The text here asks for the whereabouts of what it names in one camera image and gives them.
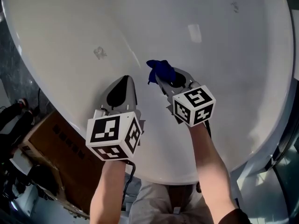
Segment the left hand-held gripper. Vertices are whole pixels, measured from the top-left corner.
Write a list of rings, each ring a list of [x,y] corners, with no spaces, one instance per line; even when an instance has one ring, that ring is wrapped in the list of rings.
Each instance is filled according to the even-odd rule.
[[[86,147],[102,161],[132,160],[145,123],[136,106],[132,77],[125,75],[112,82],[101,95],[101,107],[107,111],[126,111],[100,117],[100,110],[96,110],[87,122]]]

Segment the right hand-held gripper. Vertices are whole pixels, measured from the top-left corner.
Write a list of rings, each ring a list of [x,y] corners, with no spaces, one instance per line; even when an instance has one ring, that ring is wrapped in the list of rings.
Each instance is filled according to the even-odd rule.
[[[190,83],[194,82],[193,77],[188,72],[179,68],[174,68],[174,70],[174,84],[176,86],[189,86]],[[172,114],[178,123],[184,122],[189,127],[193,127],[211,118],[214,112],[215,98],[207,86],[199,86],[198,83],[194,83],[194,88],[174,95],[173,87],[168,82],[157,75],[156,81],[163,94],[172,97]]]

